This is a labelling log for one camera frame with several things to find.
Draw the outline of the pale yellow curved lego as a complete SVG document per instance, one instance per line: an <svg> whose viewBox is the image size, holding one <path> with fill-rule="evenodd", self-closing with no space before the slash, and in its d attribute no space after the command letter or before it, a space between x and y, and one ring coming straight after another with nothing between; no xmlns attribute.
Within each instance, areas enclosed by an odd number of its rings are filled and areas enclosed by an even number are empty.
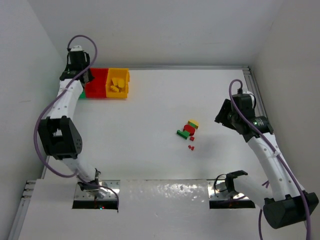
<svg viewBox="0 0 320 240"><path fill-rule="evenodd" d="M199 123L196 121L196 120L194 120L194 119L189 119L188 120L188 124L189 123L193 123L193 124L195 124L195 125L198 125L198 127L199 127Z"/></svg>

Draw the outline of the red round lego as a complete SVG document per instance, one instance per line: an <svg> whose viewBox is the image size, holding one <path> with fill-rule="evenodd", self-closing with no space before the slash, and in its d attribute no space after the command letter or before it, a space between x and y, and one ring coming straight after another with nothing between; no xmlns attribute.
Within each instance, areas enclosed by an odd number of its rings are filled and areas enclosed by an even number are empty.
<svg viewBox="0 0 320 240"><path fill-rule="evenodd" d="M189 136L193 136L196 132L196 128L190 124L186 124L184 127L183 127L183 131L184 132L188 132L189 133Z"/></svg>

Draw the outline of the yellow butterfly round lego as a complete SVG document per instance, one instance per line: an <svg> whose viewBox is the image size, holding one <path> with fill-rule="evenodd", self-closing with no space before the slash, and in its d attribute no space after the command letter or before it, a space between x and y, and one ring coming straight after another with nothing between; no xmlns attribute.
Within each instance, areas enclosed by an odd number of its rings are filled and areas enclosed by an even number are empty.
<svg viewBox="0 0 320 240"><path fill-rule="evenodd" d="M118 84L117 84L117 86L118 86L120 89L123 89L123 88L125 87L125 85L126 85L125 80L124 80L123 78L119 78L119 79L118 79Z"/></svg>

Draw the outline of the green L-shaped lego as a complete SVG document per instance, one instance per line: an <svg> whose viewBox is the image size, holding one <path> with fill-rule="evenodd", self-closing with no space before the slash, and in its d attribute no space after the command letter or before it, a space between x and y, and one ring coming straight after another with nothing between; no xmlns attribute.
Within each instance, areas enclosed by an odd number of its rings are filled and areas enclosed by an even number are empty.
<svg viewBox="0 0 320 240"><path fill-rule="evenodd" d="M176 131L176 134L184 139L187 139L190 136L190 133L188 131L181 131L179 129Z"/></svg>

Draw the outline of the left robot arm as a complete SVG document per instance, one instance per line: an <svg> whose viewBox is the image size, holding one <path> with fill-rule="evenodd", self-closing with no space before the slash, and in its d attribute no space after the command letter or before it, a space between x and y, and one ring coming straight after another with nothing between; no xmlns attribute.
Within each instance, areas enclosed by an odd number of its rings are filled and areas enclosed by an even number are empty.
<svg viewBox="0 0 320 240"><path fill-rule="evenodd" d="M37 131L45 153L64 163L75 174L82 191L94 192L98 190L100 172L80 159L83 139L73 122L84 86L94 79L89 64L90 56L81 46L68 49L66 68L59 78L58 100L40 120Z"/></svg>

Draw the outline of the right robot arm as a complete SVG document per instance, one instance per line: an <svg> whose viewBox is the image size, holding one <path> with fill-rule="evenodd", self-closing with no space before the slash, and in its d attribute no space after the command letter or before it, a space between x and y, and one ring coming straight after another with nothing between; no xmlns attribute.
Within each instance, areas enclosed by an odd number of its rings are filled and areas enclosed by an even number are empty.
<svg viewBox="0 0 320 240"><path fill-rule="evenodd" d="M294 180L285 160L279 161L282 154L276 147L273 128L266 117L255 115L255 103L256 98L250 91L238 90L232 100L223 102L215 122L243 136L258 158L270 189L255 183L244 170L238 170L226 174L225 190L247 196L262 209L266 221L274 229L306 221L319 199Z"/></svg>

